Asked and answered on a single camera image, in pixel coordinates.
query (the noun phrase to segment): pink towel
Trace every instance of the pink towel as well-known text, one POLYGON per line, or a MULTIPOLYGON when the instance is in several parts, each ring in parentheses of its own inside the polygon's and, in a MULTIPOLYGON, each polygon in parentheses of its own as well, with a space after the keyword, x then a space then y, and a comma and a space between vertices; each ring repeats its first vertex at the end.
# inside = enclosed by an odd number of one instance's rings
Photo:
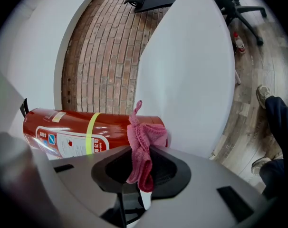
POLYGON ((133 170, 126 182, 132 184, 138 181, 141 191, 151 192, 154 189, 154 183, 150 175, 153 163, 150 158, 149 146, 165 147, 167 131, 161 124, 140 123, 136 114, 141 106, 142 101, 139 101, 129 116, 131 125, 127 126, 127 137, 132 149, 133 170))

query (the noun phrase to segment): red fire extinguisher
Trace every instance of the red fire extinguisher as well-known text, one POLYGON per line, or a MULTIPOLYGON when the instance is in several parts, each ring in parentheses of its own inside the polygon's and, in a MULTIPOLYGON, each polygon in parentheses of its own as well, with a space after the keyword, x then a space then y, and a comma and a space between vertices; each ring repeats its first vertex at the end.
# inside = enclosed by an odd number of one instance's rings
MULTIPOLYGON (((69 158, 129 145, 128 115, 34 109, 27 113, 27 142, 58 158, 69 158)), ((157 116, 138 116, 142 123, 163 124, 157 116)))

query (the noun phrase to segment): laminate floor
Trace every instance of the laminate floor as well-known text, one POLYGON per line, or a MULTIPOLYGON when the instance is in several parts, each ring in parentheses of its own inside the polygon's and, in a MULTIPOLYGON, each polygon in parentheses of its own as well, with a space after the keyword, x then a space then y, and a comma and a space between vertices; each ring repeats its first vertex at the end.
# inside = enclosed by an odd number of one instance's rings
POLYGON ((258 47, 255 37, 238 19, 230 24, 231 34, 239 33, 247 52, 235 56, 241 85, 235 86, 229 119, 214 154, 215 161, 262 191, 264 184, 260 177, 251 173, 251 165, 263 156, 273 158, 279 147, 255 91, 258 85, 264 84, 288 106, 288 38, 262 0, 240 0, 240 3, 266 8, 267 18, 259 11, 243 14, 263 38, 264 45, 258 47))

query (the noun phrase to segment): person's leg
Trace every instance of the person's leg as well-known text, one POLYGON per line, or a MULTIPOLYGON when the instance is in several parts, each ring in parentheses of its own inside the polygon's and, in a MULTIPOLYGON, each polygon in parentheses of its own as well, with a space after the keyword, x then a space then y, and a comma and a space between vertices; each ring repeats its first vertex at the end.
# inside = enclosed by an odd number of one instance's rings
POLYGON ((270 96, 265 101, 269 127, 283 155, 288 153, 288 107, 280 97, 270 96))
MULTIPOLYGON (((258 101, 267 111, 270 130, 282 149, 283 155, 288 152, 288 107, 280 97, 274 97, 270 89, 260 85, 256 91, 258 101)), ((281 193, 284 182, 284 162, 271 161, 269 158, 261 158, 252 164, 252 173, 260 175, 266 188, 263 194, 269 199, 281 193)))
POLYGON ((259 175, 266 185, 263 195, 267 199, 271 199, 281 194, 284 181, 283 159, 265 163, 260 168, 259 175))

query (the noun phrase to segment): white wall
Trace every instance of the white wall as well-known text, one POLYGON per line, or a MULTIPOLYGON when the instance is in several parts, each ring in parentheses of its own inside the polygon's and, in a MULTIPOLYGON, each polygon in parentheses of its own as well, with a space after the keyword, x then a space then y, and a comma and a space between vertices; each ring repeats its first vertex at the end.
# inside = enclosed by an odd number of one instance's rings
MULTIPOLYGON (((0 72, 29 109, 61 109, 61 76, 73 29, 91 0, 23 0, 0 31, 0 72)), ((18 112, 9 133, 24 139, 18 112)))

